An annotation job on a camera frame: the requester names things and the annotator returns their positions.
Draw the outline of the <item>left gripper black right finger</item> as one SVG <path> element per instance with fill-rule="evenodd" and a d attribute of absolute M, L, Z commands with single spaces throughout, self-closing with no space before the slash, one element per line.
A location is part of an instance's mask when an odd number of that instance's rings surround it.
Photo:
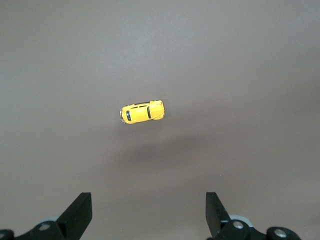
<path fill-rule="evenodd" d="M 241 215 L 230 215 L 217 193 L 207 192 L 205 218 L 211 234 L 210 240 L 299 240 L 292 230 L 272 226 L 265 233 L 255 229 L 251 221 Z"/>

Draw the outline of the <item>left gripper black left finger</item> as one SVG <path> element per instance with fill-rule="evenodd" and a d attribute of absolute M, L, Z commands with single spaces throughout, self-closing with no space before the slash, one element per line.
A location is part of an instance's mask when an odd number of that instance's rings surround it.
<path fill-rule="evenodd" d="M 10 229 L 2 229 L 2 240 L 79 240 L 93 217 L 92 195 L 82 192 L 56 219 L 37 224 L 28 232 L 15 236 Z"/>

